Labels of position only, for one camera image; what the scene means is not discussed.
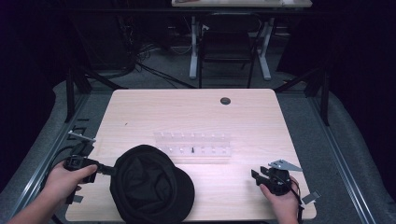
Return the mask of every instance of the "human hand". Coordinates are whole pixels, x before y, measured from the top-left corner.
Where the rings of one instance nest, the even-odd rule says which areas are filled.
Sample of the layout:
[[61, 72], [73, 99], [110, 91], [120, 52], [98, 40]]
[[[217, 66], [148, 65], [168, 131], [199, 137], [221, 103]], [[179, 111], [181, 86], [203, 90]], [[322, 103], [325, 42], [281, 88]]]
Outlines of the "human hand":
[[[290, 179], [292, 180], [291, 188], [297, 192], [297, 180], [292, 176], [290, 176]], [[260, 184], [260, 189], [262, 190], [262, 194], [264, 194], [268, 201], [270, 201], [279, 224], [298, 223], [297, 214], [299, 203], [292, 191], [289, 191], [285, 195], [276, 196], [275, 194], [272, 194], [264, 184]]]
[[64, 203], [69, 196], [81, 183], [81, 180], [97, 170], [96, 165], [90, 165], [76, 171], [64, 169], [64, 162], [59, 162], [49, 173], [46, 186], [43, 191], [55, 197], [59, 203]]

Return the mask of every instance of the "finger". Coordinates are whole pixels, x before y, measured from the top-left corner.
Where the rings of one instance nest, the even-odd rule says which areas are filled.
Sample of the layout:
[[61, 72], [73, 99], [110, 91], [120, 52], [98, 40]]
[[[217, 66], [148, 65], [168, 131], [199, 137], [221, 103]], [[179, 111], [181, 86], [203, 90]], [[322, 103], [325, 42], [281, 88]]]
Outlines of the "finger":
[[271, 193], [271, 191], [267, 188], [267, 186], [265, 186], [264, 184], [260, 184], [259, 185], [259, 187], [260, 187], [260, 190], [262, 191], [262, 194], [265, 196], [265, 197], [271, 197], [272, 196], [272, 193]]
[[76, 170], [75, 172], [73, 172], [73, 175], [77, 179], [82, 179], [88, 175], [95, 173], [97, 168], [98, 168], [97, 165], [89, 165], [82, 169]]

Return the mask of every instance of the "metal bracket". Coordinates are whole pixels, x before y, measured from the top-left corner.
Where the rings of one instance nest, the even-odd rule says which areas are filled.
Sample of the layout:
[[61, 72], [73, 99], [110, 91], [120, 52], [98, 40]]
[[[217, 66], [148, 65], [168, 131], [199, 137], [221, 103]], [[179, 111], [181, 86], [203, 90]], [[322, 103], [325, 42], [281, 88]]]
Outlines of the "metal bracket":
[[302, 168], [295, 166], [289, 163], [288, 161], [284, 161], [284, 160], [273, 161], [271, 163], [268, 163], [268, 165], [278, 170], [299, 171], [299, 172], [303, 171]]

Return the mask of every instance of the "black wall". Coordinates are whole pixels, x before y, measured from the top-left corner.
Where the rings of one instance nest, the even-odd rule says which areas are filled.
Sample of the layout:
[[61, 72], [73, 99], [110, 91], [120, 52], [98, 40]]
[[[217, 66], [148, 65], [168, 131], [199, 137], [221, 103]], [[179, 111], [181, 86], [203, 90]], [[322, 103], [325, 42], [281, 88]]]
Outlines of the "black wall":
[[26, 156], [55, 102], [65, 66], [34, 1], [0, 3], [0, 190]]
[[[330, 67], [331, 92], [356, 122], [396, 200], [396, 2], [361, 0], [348, 7], [356, 9], [347, 17], [350, 24], [340, 18], [302, 20], [278, 70], [300, 76], [327, 53], [338, 54]], [[335, 38], [341, 46], [333, 44]]]

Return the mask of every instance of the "gray carpet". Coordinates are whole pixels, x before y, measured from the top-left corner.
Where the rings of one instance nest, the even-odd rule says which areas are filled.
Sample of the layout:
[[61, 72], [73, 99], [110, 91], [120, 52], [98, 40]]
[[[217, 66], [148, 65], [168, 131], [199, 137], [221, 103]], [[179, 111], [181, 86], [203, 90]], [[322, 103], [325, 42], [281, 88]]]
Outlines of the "gray carpet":
[[[267, 60], [273, 79], [264, 81], [260, 67], [256, 63], [252, 88], [273, 89], [282, 85], [283, 80], [292, 78], [291, 75], [276, 72], [276, 65], [284, 44], [285, 41], [282, 38], [272, 40]], [[198, 86], [197, 80], [189, 79], [189, 54], [179, 55], [173, 51], [154, 50], [142, 63], [193, 86]], [[204, 69], [207, 76], [211, 76], [212, 73], [216, 74], [211, 69], [210, 66]], [[136, 67], [131, 74], [114, 78], [112, 81], [130, 89], [174, 88], [162, 78], [155, 77], [146, 71], [140, 71], [139, 67]], [[237, 79], [231, 83], [236, 84], [235, 86], [221, 87], [216, 86], [217, 83], [212, 82], [212, 79], [205, 81], [208, 88], [241, 88], [245, 83], [245, 79]], [[80, 97], [81, 109], [78, 110], [75, 121], [69, 124], [64, 124], [66, 118], [65, 84], [61, 83], [54, 89], [57, 101], [46, 126], [20, 169], [0, 194], [0, 223], [5, 223], [19, 208], [18, 204], [21, 200], [23, 201], [21, 195], [25, 187], [28, 186], [31, 177], [35, 174], [36, 167], [41, 164], [50, 150], [53, 147], [61, 148], [76, 143], [74, 140], [66, 140], [65, 132], [70, 128], [84, 128], [84, 135], [95, 137], [111, 97], [111, 90], [96, 80], [91, 80], [91, 84], [93, 91], [89, 96], [83, 96], [77, 92], [77, 97]], [[175, 84], [175, 86], [185, 88], [179, 84]], [[305, 223], [361, 223], [360, 214], [351, 200], [346, 181], [340, 175], [340, 170], [334, 162], [332, 145], [323, 131], [321, 120], [316, 116], [317, 99], [305, 98], [301, 94], [303, 89], [304, 83], [300, 83], [288, 93], [280, 93], [277, 97], [304, 169], [308, 186], [311, 190], [317, 190], [322, 195], [316, 203], [317, 217], [307, 220]], [[374, 219], [377, 223], [396, 223], [395, 202], [384, 190], [378, 171], [359, 130], [342, 104], [333, 95], [331, 95], [329, 104], [329, 121], [331, 126], [325, 129], [330, 131], [336, 139]], [[57, 213], [64, 222], [66, 222], [63, 218], [65, 209], [66, 206]]]

